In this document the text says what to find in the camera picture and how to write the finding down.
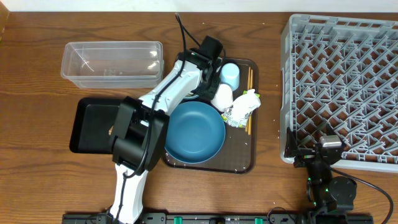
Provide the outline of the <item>light blue bowl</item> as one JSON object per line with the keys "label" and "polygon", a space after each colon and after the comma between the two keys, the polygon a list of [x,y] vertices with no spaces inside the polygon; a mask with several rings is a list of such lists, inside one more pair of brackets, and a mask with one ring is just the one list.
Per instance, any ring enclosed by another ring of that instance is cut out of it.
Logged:
{"label": "light blue bowl", "polygon": [[199,95],[196,93],[188,93],[185,97],[184,100],[194,100],[196,98],[198,98]]}

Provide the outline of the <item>dark blue plate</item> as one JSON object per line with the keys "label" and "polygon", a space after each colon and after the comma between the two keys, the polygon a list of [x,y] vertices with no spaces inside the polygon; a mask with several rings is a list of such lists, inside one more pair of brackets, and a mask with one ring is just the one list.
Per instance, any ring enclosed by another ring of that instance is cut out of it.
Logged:
{"label": "dark blue plate", "polygon": [[170,115],[165,150],[188,164],[205,162],[220,151],[226,136],[221,115],[199,101],[179,104]]}

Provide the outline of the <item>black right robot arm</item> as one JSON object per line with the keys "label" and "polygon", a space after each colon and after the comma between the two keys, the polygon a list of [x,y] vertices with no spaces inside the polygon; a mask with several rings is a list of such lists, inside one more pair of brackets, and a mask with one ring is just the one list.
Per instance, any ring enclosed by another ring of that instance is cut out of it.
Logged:
{"label": "black right robot arm", "polygon": [[333,177],[331,170],[344,147],[330,125],[311,149],[300,149],[294,132],[287,128],[284,157],[294,158],[295,168],[306,168],[307,196],[314,203],[312,209],[295,217],[295,223],[348,223],[347,212],[354,209],[357,184],[349,177]]}

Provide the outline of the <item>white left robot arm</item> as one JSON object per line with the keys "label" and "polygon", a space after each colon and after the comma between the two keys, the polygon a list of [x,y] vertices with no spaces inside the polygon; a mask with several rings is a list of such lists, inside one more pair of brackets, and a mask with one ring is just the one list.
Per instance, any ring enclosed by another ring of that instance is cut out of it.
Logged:
{"label": "white left robot arm", "polygon": [[147,174],[159,161],[172,111],[189,94],[212,100],[220,84],[221,42],[206,36],[197,48],[184,49],[174,67],[139,99],[125,97],[111,132],[116,194],[111,223],[134,223],[140,216]]}

